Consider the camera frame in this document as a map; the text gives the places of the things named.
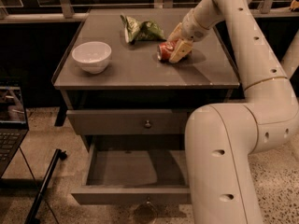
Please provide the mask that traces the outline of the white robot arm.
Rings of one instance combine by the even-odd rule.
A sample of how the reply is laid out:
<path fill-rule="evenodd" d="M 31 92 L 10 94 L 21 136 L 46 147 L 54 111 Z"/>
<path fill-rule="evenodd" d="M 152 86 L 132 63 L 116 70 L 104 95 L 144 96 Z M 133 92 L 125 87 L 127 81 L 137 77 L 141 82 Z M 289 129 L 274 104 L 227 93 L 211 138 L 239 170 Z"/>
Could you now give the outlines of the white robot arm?
<path fill-rule="evenodd" d="M 204 105 L 185 129 L 195 224 L 263 224 L 248 156 L 288 142 L 298 130 L 292 84 L 249 11 L 251 0 L 202 0 L 169 36 L 171 63 L 224 21 L 245 100 Z"/>

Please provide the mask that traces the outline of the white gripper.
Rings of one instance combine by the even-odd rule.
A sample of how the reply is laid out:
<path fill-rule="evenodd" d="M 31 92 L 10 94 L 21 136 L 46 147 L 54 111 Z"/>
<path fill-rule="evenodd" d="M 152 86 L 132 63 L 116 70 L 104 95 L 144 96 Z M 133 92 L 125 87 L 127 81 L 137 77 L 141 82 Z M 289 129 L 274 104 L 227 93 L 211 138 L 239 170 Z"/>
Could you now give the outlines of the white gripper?
<path fill-rule="evenodd" d="M 192 51 L 192 41 L 204 39 L 209 30 L 207 11 L 203 8 L 191 9 L 167 38 L 169 42 L 177 41 L 169 62 L 178 63 Z"/>

